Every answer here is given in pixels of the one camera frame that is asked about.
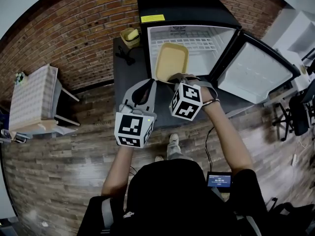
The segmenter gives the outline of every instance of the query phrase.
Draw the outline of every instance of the wooden floor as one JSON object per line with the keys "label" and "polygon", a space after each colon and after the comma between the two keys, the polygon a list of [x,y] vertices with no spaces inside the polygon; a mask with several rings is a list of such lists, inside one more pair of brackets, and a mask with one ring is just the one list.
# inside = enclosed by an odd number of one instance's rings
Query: wooden floor
{"label": "wooden floor", "polygon": [[[113,86],[78,97],[81,101],[72,108],[81,126],[75,134],[50,135],[2,147],[5,177],[25,235],[76,235],[89,199],[100,194],[115,157]],[[231,120],[252,154],[265,201],[278,197],[280,202],[295,206],[314,203],[310,189],[314,171],[309,166],[314,153],[311,132],[301,137],[289,134],[287,141],[280,142],[279,132],[283,135],[284,131],[271,125],[275,116],[273,106],[252,107]],[[140,169],[152,163],[156,155],[165,156],[169,135],[177,133],[182,152],[198,162],[206,174],[209,163],[204,143],[211,126],[210,122],[192,122],[155,130],[146,148],[135,151],[132,166]],[[209,136],[208,149],[213,171],[228,171],[215,130]],[[290,165],[294,153],[299,160],[295,168]],[[42,227],[42,221],[49,227]]]}

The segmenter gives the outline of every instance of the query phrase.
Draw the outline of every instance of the brick wall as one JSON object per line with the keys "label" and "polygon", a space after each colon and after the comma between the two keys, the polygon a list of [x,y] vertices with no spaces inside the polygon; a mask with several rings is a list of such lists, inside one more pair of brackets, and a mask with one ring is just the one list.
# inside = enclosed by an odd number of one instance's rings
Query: brick wall
{"label": "brick wall", "polygon": [[[283,0],[221,0],[242,26],[261,38]],[[46,63],[72,90],[113,78],[113,38],[138,28],[137,0],[41,0],[0,41],[0,103],[10,100],[15,73]]]}

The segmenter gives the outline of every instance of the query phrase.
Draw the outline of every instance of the table leg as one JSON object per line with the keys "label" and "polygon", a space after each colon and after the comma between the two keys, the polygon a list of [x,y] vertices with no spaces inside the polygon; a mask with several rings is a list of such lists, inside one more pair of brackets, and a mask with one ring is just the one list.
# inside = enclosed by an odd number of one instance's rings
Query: table leg
{"label": "table leg", "polygon": [[66,89],[62,88],[62,91],[64,91],[67,95],[69,95],[71,98],[75,99],[76,101],[80,101],[77,97],[69,93]]}
{"label": "table leg", "polygon": [[289,96],[289,95],[291,95],[291,94],[293,94],[293,93],[295,93],[295,92],[297,92],[297,89],[296,89],[295,87],[293,87],[293,88],[291,88],[291,89],[289,89],[289,90],[283,92],[282,94],[278,95],[277,97],[275,97],[275,98],[273,98],[273,99],[271,99],[271,100],[265,102],[265,103],[263,104],[263,106],[264,106],[264,107],[267,107],[267,106],[269,106],[269,105],[271,105],[271,104],[273,104],[273,103],[275,103],[275,102],[278,102],[278,101],[280,101],[282,98],[285,98],[285,97],[287,97],[287,96]]}
{"label": "table leg", "polygon": [[55,115],[55,117],[58,118],[58,119],[60,119],[60,120],[64,120],[64,121],[67,121],[67,122],[72,123],[72,124],[74,124],[74,125],[80,126],[80,123],[75,122],[75,121],[72,121],[72,120],[69,120],[69,119],[64,118],[64,117],[62,117],[62,116]]}

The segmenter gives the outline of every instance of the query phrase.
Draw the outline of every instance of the sneaker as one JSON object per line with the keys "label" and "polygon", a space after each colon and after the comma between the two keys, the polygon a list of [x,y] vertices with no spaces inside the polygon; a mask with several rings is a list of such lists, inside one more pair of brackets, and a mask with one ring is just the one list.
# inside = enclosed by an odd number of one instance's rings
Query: sneaker
{"label": "sneaker", "polygon": [[179,138],[177,134],[171,134],[169,137],[169,143],[175,142],[176,145],[179,144]]}
{"label": "sneaker", "polygon": [[164,161],[164,158],[161,157],[160,155],[158,155],[158,156],[156,156],[156,158],[155,158],[154,161],[155,161],[155,162]]}

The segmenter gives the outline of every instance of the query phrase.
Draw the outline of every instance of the black table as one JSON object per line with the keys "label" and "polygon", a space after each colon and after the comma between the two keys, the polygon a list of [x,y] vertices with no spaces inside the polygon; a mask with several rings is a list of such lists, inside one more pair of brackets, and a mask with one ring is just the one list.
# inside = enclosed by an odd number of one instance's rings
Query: black table
{"label": "black table", "polygon": [[[127,46],[121,38],[114,39],[114,89],[116,99],[116,111],[119,111],[119,105],[122,104],[125,92],[134,84],[148,79],[148,73],[145,64],[143,48],[135,48],[130,52],[130,57],[134,58],[136,62],[132,65],[127,65],[127,62],[115,55],[119,53],[118,47],[121,46],[125,53],[128,52]],[[215,88],[220,99],[221,106],[228,117],[236,115],[254,104],[237,97],[231,93]],[[157,120],[154,128],[180,126],[190,123],[189,120],[176,118],[171,116],[169,111],[169,104],[174,96],[174,92],[170,87],[163,82],[157,81],[157,93],[154,113],[157,114]],[[194,120],[205,119],[206,115],[203,111],[199,111]]]}

